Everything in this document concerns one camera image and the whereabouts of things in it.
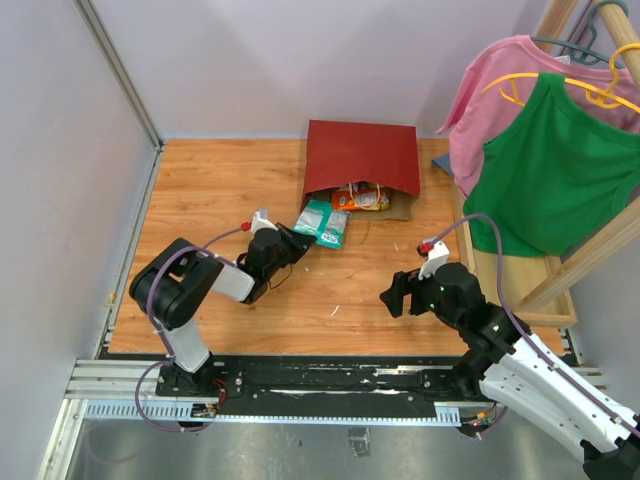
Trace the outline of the teal Fox's mint candy bag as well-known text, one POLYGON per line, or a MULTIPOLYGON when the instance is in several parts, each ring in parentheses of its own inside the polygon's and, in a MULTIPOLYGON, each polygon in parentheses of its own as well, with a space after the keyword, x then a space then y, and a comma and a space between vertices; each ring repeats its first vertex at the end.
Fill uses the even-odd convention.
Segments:
POLYGON ((312 199, 300 213, 293 230, 314 236, 319 246, 338 250, 343 245, 349 218, 349 212, 334 210, 330 202, 312 199))

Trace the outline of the orange Fox's fruits candy bag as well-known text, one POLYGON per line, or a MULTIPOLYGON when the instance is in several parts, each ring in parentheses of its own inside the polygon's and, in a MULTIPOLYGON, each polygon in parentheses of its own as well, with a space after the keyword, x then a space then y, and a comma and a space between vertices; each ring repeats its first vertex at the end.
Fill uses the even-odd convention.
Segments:
POLYGON ((390 190, 377 183, 354 182, 334 189, 330 201, 338 211, 384 211, 390 206, 390 190))

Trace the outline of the red paper bag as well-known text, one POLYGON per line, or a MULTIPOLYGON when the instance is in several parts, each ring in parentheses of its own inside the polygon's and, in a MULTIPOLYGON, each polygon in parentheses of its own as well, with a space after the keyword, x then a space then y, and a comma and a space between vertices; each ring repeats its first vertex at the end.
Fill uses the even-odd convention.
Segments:
POLYGON ((355 220, 409 221, 421 195, 420 160, 414 126, 312 119, 308 123, 301 207, 330 201, 334 192, 346 202, 367 184, 382 210, 356 210, 355 220))

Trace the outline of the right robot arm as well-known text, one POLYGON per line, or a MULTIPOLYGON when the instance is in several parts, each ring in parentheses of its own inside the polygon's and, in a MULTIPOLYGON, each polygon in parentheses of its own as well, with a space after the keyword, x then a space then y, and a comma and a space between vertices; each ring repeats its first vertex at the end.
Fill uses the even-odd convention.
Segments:
POLYGON ((526 418, 582 463, 590 479, 639 476, 639 416, 567 366, 523 322, 487 301, 460 263, 433 274, 399 271, 380 295, 390 314, 433 313, 468 351, 453 387, 466 400, 484 396, 526 418))

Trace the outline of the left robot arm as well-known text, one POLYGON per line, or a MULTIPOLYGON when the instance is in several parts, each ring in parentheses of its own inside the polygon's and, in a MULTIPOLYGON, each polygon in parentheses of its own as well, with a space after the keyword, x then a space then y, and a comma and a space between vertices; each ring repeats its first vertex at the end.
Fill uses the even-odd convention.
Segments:
POLYGON ((291 268, 315 244, 313 235, 269 221, 244 222, 203 246, 184 238, 174 240, 131 282, 129 296, 148 317, 168 354, 161 376, 177 381, 176 388, 195 396, 224 390, 225 375, 215 365, 197 325, 197 313, 210 293, 252 305, 273 289, 272 279, 291 268), (230 261, 210 247, 231 235, 249 232, 247 250, 230 261))

